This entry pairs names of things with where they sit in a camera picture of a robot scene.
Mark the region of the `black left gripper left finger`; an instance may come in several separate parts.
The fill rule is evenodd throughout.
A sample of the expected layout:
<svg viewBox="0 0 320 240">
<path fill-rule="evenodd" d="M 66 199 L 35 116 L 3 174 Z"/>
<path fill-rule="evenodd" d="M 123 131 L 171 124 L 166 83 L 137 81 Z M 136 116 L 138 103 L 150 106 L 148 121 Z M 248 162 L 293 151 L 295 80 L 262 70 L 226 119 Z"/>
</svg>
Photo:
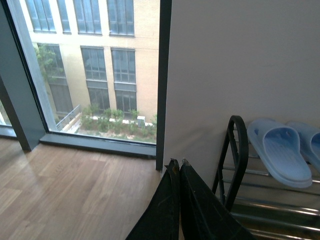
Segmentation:
<svg viewBox="0 0 320 240">
<path fill-rule="evenodd" d="M 177 240 L 180 220 L 180 168 L 176 159 L 166 171 L 145 212 L 127 240 Z"/>
</svg>

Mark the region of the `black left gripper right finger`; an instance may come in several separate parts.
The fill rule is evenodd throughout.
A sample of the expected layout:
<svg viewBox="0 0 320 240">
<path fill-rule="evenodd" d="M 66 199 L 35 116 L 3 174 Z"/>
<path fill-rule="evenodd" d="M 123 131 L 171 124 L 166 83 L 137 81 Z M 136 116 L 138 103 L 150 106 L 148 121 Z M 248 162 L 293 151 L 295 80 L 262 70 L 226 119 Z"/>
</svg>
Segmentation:
<svg viewBox="0 0 320 240">
<path fill-rule="evenodd" d="M 181 228 L 186 240 L 254 240 L 186 160 L 180 168 Z"/>
</svg>

